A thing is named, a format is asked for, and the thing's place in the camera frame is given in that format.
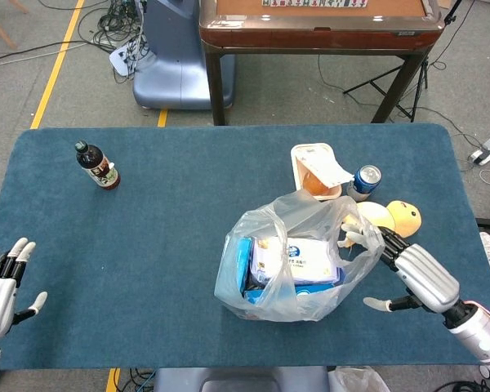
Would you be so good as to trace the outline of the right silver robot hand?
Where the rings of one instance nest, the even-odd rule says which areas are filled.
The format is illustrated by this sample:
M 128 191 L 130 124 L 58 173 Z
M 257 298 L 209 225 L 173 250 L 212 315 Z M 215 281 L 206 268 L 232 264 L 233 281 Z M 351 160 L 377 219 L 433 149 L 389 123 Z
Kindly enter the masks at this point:
M 363 303 L 381 312 L 422 308 L 444 316 L 448 329 L 461 326 L 477 311 L 460 298 L 460 284 L 437 260 L 418 244 L 407 243 L 392 229 L 380 226 L 385 243 L 381 260 L 407 287 L 407 295 L 379 300 L 365 297 Z

